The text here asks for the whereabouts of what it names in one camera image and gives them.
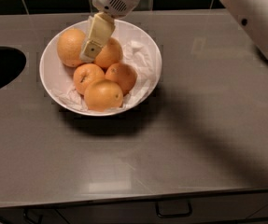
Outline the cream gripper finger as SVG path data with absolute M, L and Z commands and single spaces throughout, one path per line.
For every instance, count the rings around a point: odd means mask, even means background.
M 114 19 L 105 12 L 98 12 L 87 20 L 86 38 L 81 46 L 79 58 L 91 63 L 107 44 L 115 31 Z

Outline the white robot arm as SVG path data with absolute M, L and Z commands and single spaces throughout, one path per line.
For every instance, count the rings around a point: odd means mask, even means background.
M 89 17 L 79 58 L 92 62 L 115 30 L 115 20 L 127 16 L 140 0 L 92 0 L 98 12 Z M 268 0 L 219 0 L 268 61 Z

